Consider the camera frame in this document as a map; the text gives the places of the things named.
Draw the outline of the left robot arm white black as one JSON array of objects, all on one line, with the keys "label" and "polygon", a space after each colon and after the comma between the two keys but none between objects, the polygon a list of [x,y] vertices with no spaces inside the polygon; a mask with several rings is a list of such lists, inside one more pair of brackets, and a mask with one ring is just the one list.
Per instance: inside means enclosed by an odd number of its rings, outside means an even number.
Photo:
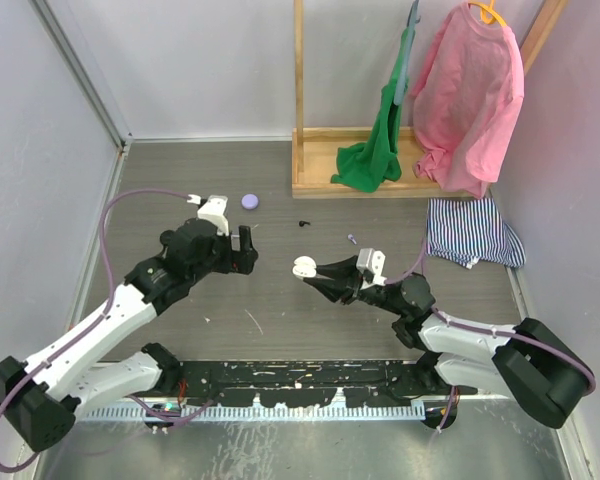
[{"label": "left robot arm white black", "polygon": [[174,393],[183,379],[179,360],[149,343],[125,361],[93,371],[92,366],[131,333],[186,298],[211,273],[249,275],[258,253],[251,229],[218,233],[208,220],[189,219],[162,233],[160,254],[139,262],[98,310],[51,345],[19,361],[0,362],[0,414],[32,451],[57,444],[77,420],[131,394]]}]

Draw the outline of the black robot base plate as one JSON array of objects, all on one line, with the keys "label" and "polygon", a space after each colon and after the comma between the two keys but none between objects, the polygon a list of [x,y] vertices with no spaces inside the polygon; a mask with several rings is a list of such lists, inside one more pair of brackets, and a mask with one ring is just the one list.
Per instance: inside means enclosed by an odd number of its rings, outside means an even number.
[{"label": "black robot base plate", "polygon": [[189,405],[326,407],[338,393],[345,406],[409,406],[417,398],[446,396],[451,386],[434,372],[403,360],[184,361],[168,386],[138,392],[157,399],[183,395]]}]

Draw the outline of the white earbud charging case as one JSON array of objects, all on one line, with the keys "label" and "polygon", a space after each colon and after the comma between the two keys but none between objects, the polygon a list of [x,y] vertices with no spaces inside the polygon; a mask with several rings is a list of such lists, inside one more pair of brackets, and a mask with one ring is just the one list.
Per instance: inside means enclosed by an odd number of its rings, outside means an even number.
[{"label": "white earbud charging case", "polygon": [[317,276],[317,264],[309,256],[300,256],[294,260],[292,273],[299,279],[314,278]]}]

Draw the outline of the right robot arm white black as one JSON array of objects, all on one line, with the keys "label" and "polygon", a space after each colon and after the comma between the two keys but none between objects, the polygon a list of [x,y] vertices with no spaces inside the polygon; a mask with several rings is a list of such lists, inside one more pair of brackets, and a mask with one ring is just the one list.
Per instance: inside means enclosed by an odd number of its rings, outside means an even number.
[{"label": "right robot arm white black", "polygon": [[471,387],[516,401],[537,422],[561,428],[580,400],[596,387],[592,370],[542,322],[487,325],[439,310],[427,279],[413,271],[388,279],[385,256],[374,249],[331,264],[308,256],[292,273],[333,303],[359,301],[396,315],[398,340],[423,355],[424,390]]}]

